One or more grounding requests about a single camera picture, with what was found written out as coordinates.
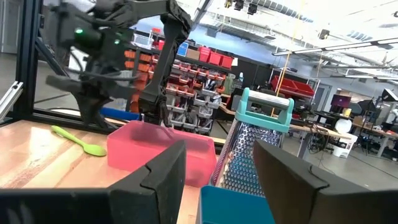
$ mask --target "metal grater surface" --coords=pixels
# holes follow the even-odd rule
[[[280,146],[282,133],[234,120],[212,178],[219,187],[264,196],[253,160],[256,139]]]

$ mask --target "green led light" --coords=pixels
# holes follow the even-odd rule
[[[77,33],[77,34],[82,34],[82,33],[83,33],[83,29],[77,28],[77,29],[75,30],[75,33]]]

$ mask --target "red storage bin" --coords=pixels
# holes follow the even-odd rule
[[[159,50],[162,50],[164,46],[164,40],[159,41]]]
[[[304,94],[311,97],[315,94],[315,92],[308,84],[300,82],[294,82],[294,84],[297,86],[296,93]]]
[[[222,57],[223,56],[219,53],[210,52],[209,63],[213,65],[219,65]]]
[[[231,69],[233,60],[234,60],[233,58],[223,55],[223,57],[221,58],[220,65],[224,68]]]
[[[277,88],[278,80],[279,80],[279,76],[276,75],[271,81],[271,85],[274,90],[276,90],[276,88]],[[292,80],[284,78],[282,80],[282,85],[280,86],[280,90],[281,91],[287,90],[287,91],[295,92],[297,90],[297,86],[295,85],[295,83]]]
[[[108,136],[108,165],[134,172],[179,140],[187,147],[185,183],[207,185],[216,167],[212,139],[142,121],[131,121]]]
[[[199,47],[199,52],[200,52],[200,56],[199,56],[199,61],[202,62],[208,62],[209,60],[209,56],[210,56],[210,48],[208,47]]]

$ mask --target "ceiling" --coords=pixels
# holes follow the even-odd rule
[[[177,0],[192,16],[206,0]],[[200,24],[244,37],[253,42],[273,46],[278,50],[299,50],[327,47],[398,37],[398,0],[245,0],[241,11],[224,7],[224,0],[210,1],[203,10]],[[249,3],[257,4],[257,13],[248,15]],[[330,30],[326,40],[320,40],[322,29]],[[305,61],[319,60],[320,53],[301,55]],[[330,65],[398,66],[398,45],[363,47],[323,52]],[[374,76],[396,75],[395,70],[354,69]]]

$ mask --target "pink plastic bin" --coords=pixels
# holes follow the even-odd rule
[[[142,121],[131,121],[108,136],[108,165],[133,172],[179,140],[187,146],[185,184],[203,187],[216,167],[213,140]]]

